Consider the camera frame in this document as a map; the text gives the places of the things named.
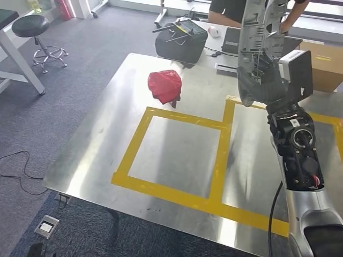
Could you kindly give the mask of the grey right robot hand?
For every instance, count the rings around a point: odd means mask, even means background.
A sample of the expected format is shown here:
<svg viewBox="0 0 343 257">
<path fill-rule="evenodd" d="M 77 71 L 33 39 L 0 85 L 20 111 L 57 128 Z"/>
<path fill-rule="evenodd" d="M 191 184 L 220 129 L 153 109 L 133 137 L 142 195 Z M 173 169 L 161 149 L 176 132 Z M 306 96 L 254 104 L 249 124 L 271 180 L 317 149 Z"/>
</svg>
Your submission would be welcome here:
<svg viewBox="0 0 343 257">
<path fill-rule="evenodd" d="M 280 76 L 277 61 L 264 52 L 254 56 L 252 72 L 238 66 L 238 89 L 242 103 L 246 107 L 254 102 L 268 105 L 285 97 L 289 83 Z"/>
</svg>

